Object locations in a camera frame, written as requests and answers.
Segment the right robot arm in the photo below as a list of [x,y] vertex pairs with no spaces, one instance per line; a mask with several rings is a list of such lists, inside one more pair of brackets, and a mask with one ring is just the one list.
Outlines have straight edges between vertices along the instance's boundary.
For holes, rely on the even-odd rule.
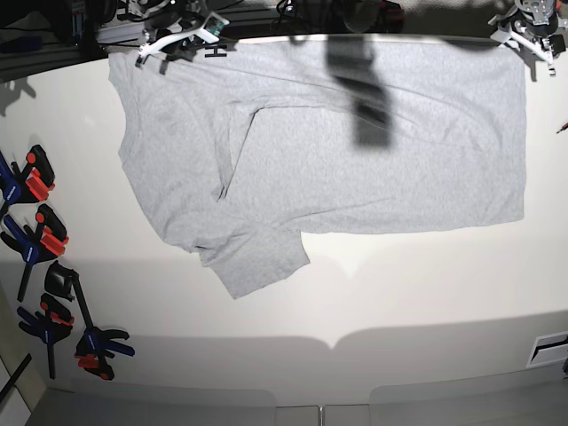
[[142,23],[147,41],[156,41],[172,33],[172,26],[183,30],[204,22],[209,15],[205,1],[198,0],[129,0],[117,2],[116,18],[120,22]]

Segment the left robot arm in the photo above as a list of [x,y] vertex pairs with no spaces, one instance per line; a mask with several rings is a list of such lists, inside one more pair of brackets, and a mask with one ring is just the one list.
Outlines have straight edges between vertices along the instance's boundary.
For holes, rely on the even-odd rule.
[[562,32],[567,30],[567,18],[560,15],[561,1],[515,1],[513,31],[542,51],[555,58],[566,47]]

